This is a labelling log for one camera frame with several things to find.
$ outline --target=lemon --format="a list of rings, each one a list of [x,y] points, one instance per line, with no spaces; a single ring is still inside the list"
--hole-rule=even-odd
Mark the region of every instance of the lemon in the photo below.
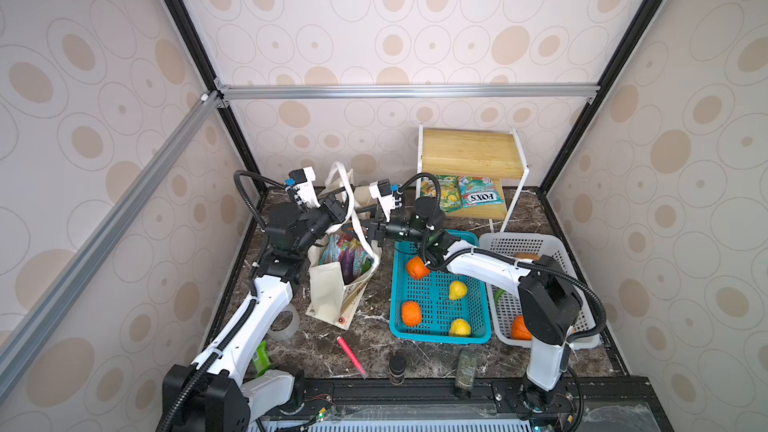
[[[448,335],[451,337],[469,337],[472,333],[472,328],[463,318],[457,318],[451,324],[451,330],[448,331]]]
[[[467,294],[467,285],[464,282],[453,281],[448,288],[448,298],[457,301]]]

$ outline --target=white perforated tray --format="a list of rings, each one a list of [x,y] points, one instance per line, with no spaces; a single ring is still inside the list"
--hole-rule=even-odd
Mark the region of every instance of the white perforated tray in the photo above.
[[[565,251],[565,246],[560,239],[553,235],[544,234],[523,234],[515,232],[496,232],[483,234],[480,236],[480,248],[498,252],[500,254],[513,256],[518,252],[528,252],[536,255],[549,255],[558,261],[566,274],[576,278],[576,272]],[[488,303],[491,305],[491,318],[493,319],[493,329],[496,332],[498,340],[507,345],[517,345],[519,347],[531,348],[531,341],[516,341],[509,338],[512,333],[512,321],[522,313],[520,301],[510,294],[503,294],[498,300],[498,304],[493,303],[493,295],[497,288],[486,283],[485,289],[488,292]],[[586,331],[594,327],[594,318],[592,311],[589,310],[584,294],[578,291],[581,296],[581,312],[576,319],[574,329],[576,331]],[[574,341],[573,349],[595,348],[600,343],[600,335],[593,335]]]

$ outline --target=roll of clear tape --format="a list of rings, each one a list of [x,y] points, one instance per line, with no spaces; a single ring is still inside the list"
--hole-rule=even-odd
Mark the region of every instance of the roll of clear tape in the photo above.
[[[272,325],[270,325],[270,329],[266,331],[266,334],[274,341],[286,341],[292,338],[296,331],[299,330],[299,312],[293,307],[293,304],[288,304],[280,313],[282,314],[286,311],[292,313],[290,324],[281,331],[272,330]]]

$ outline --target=red pen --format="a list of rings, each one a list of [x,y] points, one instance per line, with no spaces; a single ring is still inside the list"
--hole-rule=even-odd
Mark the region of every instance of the red pen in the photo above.
[[[360,371],[362,378],[368,379],[368,374],[366,373],[366,370],[362,368],[362,364],[360,364],[360,361],[357,360],[357,357],[355,357],[355,355],[352,353],[352,350],[350,349],[350,346],[347,345],[346,341],[342,339],[340,336],[336,338],[336,341],[339,342],[339,345],[341,345],[341,348],[344,349],[347,356],[349,356],[350,360],[355,365],[355,368]]]

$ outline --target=green package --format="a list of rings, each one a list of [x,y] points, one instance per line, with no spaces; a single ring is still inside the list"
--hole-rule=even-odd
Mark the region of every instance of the green package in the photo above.
[[[462,207],[462,196],[458,193],[457,176],[438,176],[440,184],[440,209],[444,212],[453,212]],[[422,178],[422,196],[434,197],[435,187],[428,178]]]
[[[459,177],[458,189],[462,194],[462,207],[503,204],[492,178]]]

